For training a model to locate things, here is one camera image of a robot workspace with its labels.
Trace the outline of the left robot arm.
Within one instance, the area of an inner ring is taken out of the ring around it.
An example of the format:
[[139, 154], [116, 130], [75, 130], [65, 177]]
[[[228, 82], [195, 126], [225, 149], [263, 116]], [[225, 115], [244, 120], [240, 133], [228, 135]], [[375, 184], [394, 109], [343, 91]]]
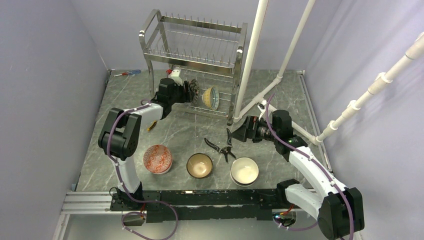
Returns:
[[141, 128], [166, 118], [176, 103], [194, 103], [199, 92], [195, 79], [178, 84], [166, 77], [160, 80], [151, 100], [142, 100], [138, 107], [126, 110], [114, 107], [108, 112], [97, 143], [115, 168], [118, 191], [126, 193], [123, 202], [129, 209], [137, 210], [144, 203], [143, 185], [133, 159]]

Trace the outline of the yellow teal patterned bowl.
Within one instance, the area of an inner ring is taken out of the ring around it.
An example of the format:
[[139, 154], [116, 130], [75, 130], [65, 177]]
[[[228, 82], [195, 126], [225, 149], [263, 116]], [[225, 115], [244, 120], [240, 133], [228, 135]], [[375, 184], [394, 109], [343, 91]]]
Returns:
[[218, 88], [216, 86], [207, 88], [202, 95], [202, 101], [207, 108], [217, 110], [220, 103], [220, 93]]

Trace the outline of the steel dish rack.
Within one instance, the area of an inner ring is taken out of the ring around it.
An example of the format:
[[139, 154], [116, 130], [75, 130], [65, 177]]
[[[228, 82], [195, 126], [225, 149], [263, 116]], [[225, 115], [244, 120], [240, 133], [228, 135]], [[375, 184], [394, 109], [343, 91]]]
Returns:
[[227, 125], [232, 125], [247, 32], [246, 22], [194, 19], [153, 9], [138, 34], [149, 73], [150, 96], [158, 87], [153, 63], [167, 64], [184, 81], [197, 80], [200, 96], [211, 87], [219, 92], [218, 103], [211, 107], [199, 99], [197, 103], [176, 105], [176, 109], [225, 119]]

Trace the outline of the brown floral bowl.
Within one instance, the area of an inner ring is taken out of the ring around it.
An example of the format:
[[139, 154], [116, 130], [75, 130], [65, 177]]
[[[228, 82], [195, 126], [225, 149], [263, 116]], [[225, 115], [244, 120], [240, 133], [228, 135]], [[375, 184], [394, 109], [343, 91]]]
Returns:
[[200, 85], [196, 79], [192, 79], [189, 83], [192, 93], [192, 104], [196, 104], [199, 100]]

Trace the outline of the beige dark rimmed bowl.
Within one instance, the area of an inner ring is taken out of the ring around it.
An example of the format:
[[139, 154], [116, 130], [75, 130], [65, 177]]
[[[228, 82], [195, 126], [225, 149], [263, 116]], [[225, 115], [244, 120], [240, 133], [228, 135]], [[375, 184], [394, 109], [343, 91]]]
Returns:
[[213, 161], [204, 153], [195, 153], [187, 160], [186, 170], [191, 177], [203, 179], [212, 173]]

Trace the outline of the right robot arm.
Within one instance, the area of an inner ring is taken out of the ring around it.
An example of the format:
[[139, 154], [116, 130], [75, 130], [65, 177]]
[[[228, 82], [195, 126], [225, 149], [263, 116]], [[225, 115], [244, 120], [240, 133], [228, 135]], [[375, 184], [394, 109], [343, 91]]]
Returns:
[[282, 207], [291, 204], [300, 207], [316, 220], [321, 233], [329, 240], [353, 238], [365, 228], [363, 196], [356, 188], [348, 188], [315, 159], [308, 144], [294, 134], [292, 118], [286, 110], [271, 113], [271, 119], [247, 116], [235, 131], [227, 132], [227, 141], [254, 143], [262, 140], [274, 144], [275, 150], [297, 168], [315, 192], [306, 189], [297, 180], [277, 184], [275, 200]]

